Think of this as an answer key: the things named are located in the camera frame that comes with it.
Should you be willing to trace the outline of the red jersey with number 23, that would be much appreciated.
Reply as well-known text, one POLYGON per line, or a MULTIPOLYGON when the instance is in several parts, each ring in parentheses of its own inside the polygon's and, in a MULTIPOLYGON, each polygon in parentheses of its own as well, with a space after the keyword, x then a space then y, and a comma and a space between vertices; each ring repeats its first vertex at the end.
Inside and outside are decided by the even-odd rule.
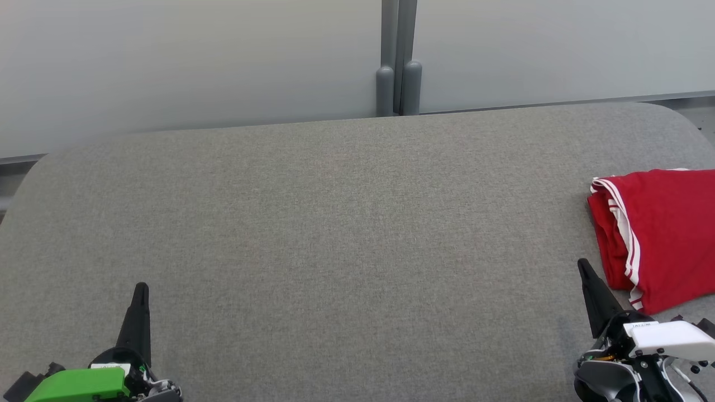
POLYGON ((715 170, 601 176, 597 192, 618 208, 634 309, 653 315, 715 294, 715 170))

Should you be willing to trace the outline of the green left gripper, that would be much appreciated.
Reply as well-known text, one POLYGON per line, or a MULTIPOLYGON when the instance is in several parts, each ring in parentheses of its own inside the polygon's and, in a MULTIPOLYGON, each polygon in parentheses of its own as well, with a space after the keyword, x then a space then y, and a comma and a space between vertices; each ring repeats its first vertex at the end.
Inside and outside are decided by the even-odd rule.
POLYGON ((44 375, 23 402, 136 402, 151 378, 150 288, 136 284, 116 346, 87 368, 44 375))

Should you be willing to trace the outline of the grey partition post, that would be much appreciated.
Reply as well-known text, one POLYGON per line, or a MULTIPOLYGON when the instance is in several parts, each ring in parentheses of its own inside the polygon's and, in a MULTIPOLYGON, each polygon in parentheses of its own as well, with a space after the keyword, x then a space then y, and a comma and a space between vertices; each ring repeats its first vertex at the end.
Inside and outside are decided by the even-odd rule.
POLYGON ((413 57, 418 0, 382 0, 378 117, 416 116, 421 107, 422 64, 413 57))

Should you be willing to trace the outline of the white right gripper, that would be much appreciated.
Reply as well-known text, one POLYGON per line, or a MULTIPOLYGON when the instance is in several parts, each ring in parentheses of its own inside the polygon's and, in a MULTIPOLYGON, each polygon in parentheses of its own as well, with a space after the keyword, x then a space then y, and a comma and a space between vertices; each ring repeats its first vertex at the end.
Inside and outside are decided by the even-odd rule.
POLYGON ((654 355, 715 363, 715 340, 688 322, 618 322, 606 328, 624 310, 587 259, 578 259, 577 267, 592 337, 602 333, 592 348, 593 358, 625 361, 654 355))

